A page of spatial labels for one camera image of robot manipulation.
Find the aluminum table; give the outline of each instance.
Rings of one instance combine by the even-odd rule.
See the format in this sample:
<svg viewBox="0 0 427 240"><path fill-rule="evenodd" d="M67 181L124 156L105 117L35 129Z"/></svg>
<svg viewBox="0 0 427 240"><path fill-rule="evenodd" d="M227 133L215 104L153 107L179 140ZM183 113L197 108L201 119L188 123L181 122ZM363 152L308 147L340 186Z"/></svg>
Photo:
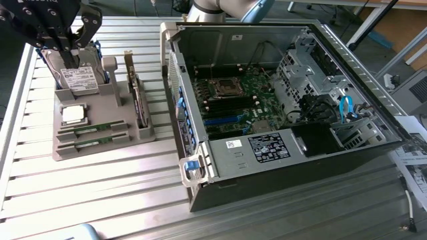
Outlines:
<svg viewBox="0 0 427 240"><path fill-rule="evenodd" d="M164 21L180 19L104 17L95 36L103 55L117 57L119 81L125 81L124 50L133 51L156 141L57 162L51 157L55 81L25 46L0 132L0 240L63 240L81 223L103 239L427 238L419 207L420 232L399 230L408 203L386 157L344 175L189 213L160 75Z"/></svg>

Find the blue latch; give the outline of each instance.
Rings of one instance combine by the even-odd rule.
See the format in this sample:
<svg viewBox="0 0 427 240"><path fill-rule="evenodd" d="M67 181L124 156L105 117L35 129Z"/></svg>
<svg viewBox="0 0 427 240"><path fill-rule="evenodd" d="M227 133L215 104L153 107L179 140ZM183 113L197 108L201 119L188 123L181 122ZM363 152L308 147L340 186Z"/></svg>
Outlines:
<svg viewBox="0 0 427 240"><path fill-rule="evenodd" d="M197 170L200 168L199 161L187 161L184 163L185 171Z"/></svg>
<svg viewBox="0 0 427 240"><path fill-rule="evenodd" d="M176 104L176 105L177 105L179 107L181 107L181 106L183 106L183 103L184 103L184 98L180 97L179 100L177 100L177 104Z"/></svg>

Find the barcode sticker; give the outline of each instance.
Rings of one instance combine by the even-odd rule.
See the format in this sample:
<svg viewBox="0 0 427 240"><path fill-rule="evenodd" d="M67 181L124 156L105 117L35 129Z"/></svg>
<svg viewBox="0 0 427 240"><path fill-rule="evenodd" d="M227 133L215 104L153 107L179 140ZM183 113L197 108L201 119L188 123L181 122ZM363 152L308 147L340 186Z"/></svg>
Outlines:
<svg viewBox="0 0 427 240"><path fill-rule="evenodd" d="M91 66L80 67L79 69L60 70L67 85L72 92L97 89L96 78Z"/></svg>

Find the floor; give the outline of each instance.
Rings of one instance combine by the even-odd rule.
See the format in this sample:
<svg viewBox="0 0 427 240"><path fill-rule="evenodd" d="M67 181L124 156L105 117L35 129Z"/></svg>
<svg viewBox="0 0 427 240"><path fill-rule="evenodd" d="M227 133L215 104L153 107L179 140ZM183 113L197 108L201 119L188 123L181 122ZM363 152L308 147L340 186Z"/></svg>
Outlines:
<svg viewBox="0 0 427 240"><path fill-rule="evenodd" d="M96 0L92 4L101 9L104 16L133 16L133 1L132 0ZM171 16L171 0L157 0L156 8L160 16ZM327 23L332 17L333 10L325 5L313 5L312 9L305 8L305 4L299 3L295 7L295 12L288 12L288 3L283 1L275 2L267 18L284 19L319 19ZM148 0L136 1L136 13L140 17L156 16L155 8ZM181 14L172 11L172 16L179 17ZM344 10L337 11L336 24L331 26L336 34L340 36L343 30L351 20L349 14ZM345 31L341 39L345 42L353 32L357 30L357 24L352 24ZM5 106L8 105L11 91L21 53L24 49L24 42L12 34L1 34L0 36L0 125L5 114ZM392 49L384 48L370 38L367 38L355 51L356 56L367 66L372 73L376 73L386 63L396 55ZM414 74L414 69L400 62L391 70L390 74L400 75L400 79L407 79Z"/></svg>

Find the white label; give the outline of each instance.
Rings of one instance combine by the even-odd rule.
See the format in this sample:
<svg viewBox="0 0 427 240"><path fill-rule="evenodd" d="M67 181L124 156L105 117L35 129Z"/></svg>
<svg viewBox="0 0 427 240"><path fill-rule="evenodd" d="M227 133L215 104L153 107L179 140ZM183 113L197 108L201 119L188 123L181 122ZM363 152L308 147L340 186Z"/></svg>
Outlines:
<svg viewBox="0 0 427 240"><path fill-rule="evenodd" d="M243 39L243 35L232 35L231 36L231 41L237 41Z"/></svg>
<svg viewBox="0 0 427 240"><path fill-rule="evenodd" d="M92 133L92 132L96 132L96 131L97 131L97 129L92 128L92 129L88 129L88 130L76 131L75 134L85 134L85 133Z"/></svg>
<svg viewBox="0 0 427 240"><path fill-rule="evenodd" d="M95 141L95 142L89 142L89 143L81 144L81 145L76 145L75 148L80 149L80 148L84 148L84 147L88 147L88 146L93 146L93 145L97 145L97 144L100 144L100 142Z"/></svg>
<svg viewBox="0 0 427 240"><path fill-rule="evenodd" d="M72 92L97 89L96 78L91 66L79 69L61 69L61 75Z"/></svg>
<svg viewBox="0 0 427 240"><path fill-rule="evenodd" d="M252 109L252 113L253 113L253 116L257 118L257 117L259 117L259 115L256 114L255 109Z"/></svg>
<svg viewBox="0 0 427 240"><path fill-rule="evenodd" d="M228 149L241 147L241 141L240 140L227 141L225 144L227 144L227 148Z"/></svg>

